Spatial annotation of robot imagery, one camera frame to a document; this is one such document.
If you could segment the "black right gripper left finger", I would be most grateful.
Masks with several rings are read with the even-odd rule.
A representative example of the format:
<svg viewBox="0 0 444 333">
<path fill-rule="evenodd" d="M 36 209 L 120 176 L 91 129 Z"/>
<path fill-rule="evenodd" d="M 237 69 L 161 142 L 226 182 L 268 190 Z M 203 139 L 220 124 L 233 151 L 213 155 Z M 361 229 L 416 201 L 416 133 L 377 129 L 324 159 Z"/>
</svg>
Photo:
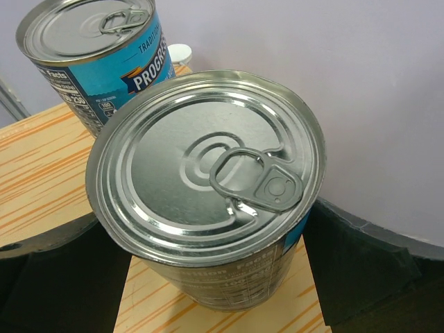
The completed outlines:
<svg viewBox="0 0 444 333">
<path fill-rule="evenodd" d="M 2 332 L 112 332 L 130 266 L 93 213 L 1 247 Z"/>
</svg>

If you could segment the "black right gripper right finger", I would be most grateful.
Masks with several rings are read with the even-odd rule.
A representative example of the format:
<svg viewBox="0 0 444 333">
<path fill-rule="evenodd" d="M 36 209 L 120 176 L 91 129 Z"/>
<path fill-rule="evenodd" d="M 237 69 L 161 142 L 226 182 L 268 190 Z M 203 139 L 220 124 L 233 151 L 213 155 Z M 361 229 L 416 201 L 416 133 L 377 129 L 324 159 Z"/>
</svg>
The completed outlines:
<svg viewBox="0 0 444 333">
<path fill-rule="evenodd" d="M 333 332 L 443 331 L 443 247 L 322 198 L 303 237 L 323 318 Z"/>
</svg>

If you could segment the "blue Progresso soup can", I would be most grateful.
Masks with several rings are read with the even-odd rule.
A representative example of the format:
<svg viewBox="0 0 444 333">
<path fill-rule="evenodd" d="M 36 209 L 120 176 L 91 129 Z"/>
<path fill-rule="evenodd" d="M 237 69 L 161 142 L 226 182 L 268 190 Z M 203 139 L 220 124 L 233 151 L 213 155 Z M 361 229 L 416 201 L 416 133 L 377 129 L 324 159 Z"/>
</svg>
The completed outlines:
<svg viewBox="0 0 444 333">
<path fill-rule="evenodd" d="M 15 38 L 93 137 L 134 96 L 175 76 L 154 1 L 43 1 Z"/>
</svg>

